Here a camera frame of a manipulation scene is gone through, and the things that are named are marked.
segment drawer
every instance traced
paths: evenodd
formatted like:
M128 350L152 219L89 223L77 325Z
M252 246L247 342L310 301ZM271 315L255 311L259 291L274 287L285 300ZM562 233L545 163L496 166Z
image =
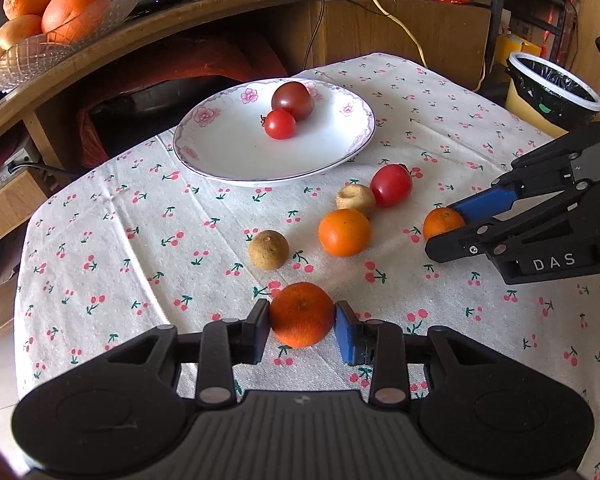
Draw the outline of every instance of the drawer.
M49 196L37 170L26 168L0 189L0 239L26 222Z

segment white tablecloth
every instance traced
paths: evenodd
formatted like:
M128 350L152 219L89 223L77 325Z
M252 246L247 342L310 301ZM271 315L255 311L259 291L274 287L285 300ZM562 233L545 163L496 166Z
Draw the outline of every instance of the white tablecloth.
M302 76L351 88L371 104L378 127L355 161L285 187L227 187L184 168L173 133L165 132L91 171L33 215L16 298L20 395L155 325L198 332L213 319L243 318L256 298L308 280L363 318L419 334L444 324L574 388L596 419L580 471L598 480L600 276L507 286L484 256L429 261L420 234L432 208L487 188L513 158L549 138L397 57L373 54ZM368 250L327 256L317 226L335 193L347 182L368 184L394 162L411 169L411 197L373 218ZM275 272L248 259L251 237L264 229L289 241L292 258ZM263 362L234 371L239 391L368 391L372 373L342 364L333 332L307 349L281 345L271 334ZM422 370L411 372L412 395L425 395ZM192 395L194 378L195 367L187 367L180 391Z

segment ceramic plate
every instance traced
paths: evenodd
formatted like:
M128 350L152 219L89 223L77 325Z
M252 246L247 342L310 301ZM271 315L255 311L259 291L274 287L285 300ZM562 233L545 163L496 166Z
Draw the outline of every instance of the ceramic plate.
M271 139L261 116L287 81L302 82L314 98L313 113L287 140ZM371 140L371 107L337 85L302 78L266 79L218 92L193 108L174 136L175 152L194 172L234 184L283 184L334 168Z

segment dark red tomato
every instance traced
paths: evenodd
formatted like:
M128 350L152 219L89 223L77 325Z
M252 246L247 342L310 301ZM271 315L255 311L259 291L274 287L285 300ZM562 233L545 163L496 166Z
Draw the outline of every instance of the dark red tomato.
M296 132L296 120L289 112L272 110L264 119L264 131L272 139L288 139Z
M289 81L273 92L271 109L286 110L296 121L302 121L314 111L314 100L301 82Z
M374 175L369 187L380 207L391 207L411 194L413 180L404 164L387 164Z

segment trash can rim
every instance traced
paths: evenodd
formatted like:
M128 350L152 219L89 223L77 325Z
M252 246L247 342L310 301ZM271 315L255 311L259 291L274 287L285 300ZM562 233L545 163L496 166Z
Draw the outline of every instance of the trash can rim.
M575 81L583 89L585 89L587 91L587 93L595 99L595 102L583 99L582 97L572 94L571 92L566 91L564 88L560 88L558 85L555 85L554 83L552 83L550 81L547 81L547 79L540 77L537 73L535 73L529 67L526 67L524 64L522 64L520 62L520 59L530 59L532 61L540 62L540 63L547 65L547 66L553 68L554 70L557 70L558 72L564 74L565 76L567 76L570 79L572 79L573 81ZM597 92L593 88L591 88L588 84L586 84L582 79L577 78L571 72L568 72L568 70L565 70L561 66L558 66L555 63L552 63L551 61L547 61L546 59L543 59L541 57L527 54L526 52L512 52L511 55L509 56L509 61L517 70L520 70L520 72L522 72L529 78L533 79L534 81L540 83L541 85L545 86L551 92L558 94L560 97L563 97L564 99L567 99L567 100L571 101L572 103L580 105L581 107L586 108L587 110L591 110L592 112L600 111L600 96L597 94Z

